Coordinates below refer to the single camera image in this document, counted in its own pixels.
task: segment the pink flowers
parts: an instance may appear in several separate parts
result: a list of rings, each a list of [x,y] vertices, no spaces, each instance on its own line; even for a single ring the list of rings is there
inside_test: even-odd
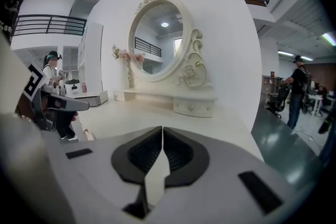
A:
[[[125,50],[119,50],[118,56],[121,59],[131,59],[132,54],[128,51],[125,51]]]
[[[112,46],[112,55],[116,59],[121,58],[121,59],[130,60],[132,58],[132,53],[126,50],[119,49],[115,44],[113,44]],[[143,60],[145,59],[145,54],[136,54],[135,59],[137,61],[143,62]]]
[[[143,62],[143,60],[145,59],[145,55],[144,54],[136,54],[135,58],[137,61]]]

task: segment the office chair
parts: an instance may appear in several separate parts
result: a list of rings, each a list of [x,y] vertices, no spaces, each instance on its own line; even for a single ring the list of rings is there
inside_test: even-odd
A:
[[[289,94],[289,89],[287,85],[281,85],[278,97],[275,102],[267,102],[270,107],[267,109],[270,112],[272,112],[275,116],[277,116],[279,119],[281,118],[281,115],[277,112],[281,112],[285,108],[285,100]]]

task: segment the shoe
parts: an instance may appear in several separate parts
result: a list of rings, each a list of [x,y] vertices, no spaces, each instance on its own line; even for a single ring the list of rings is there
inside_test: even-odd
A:
[[[78,138],[76,136],[74,136],[73,138],[69,138],[69,141],[73,141],[73,140],[78,140]]]

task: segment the jeans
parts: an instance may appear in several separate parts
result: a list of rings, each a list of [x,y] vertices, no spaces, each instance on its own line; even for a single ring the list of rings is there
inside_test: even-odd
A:
[[[303,94],[297,94],[292,93],[290,97],[290,103],[289,103],[289,120],[287,122],[287,125],[294,129],[296,126],[296,123],[298,122],[299,115],[300,115],[300,109],[302,105],[302,99]]]
[[[331,125],[331,129],[328,135],[328,139],[321,150],[319,155],[319,159],[324,166],[326,166],[332,156],[333,148],[336,142],[336,121],[334,121]]]

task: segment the black t-shirt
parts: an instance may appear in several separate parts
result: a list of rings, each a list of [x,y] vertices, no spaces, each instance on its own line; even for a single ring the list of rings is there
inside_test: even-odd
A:
[[[291,75],[291,77],[294,79],[292,93],[304,94],[302,86],[303,84],[307,83],[306,74],[307,70],[304,65],[299,66],[297,69],[295,69],[293,75]]]

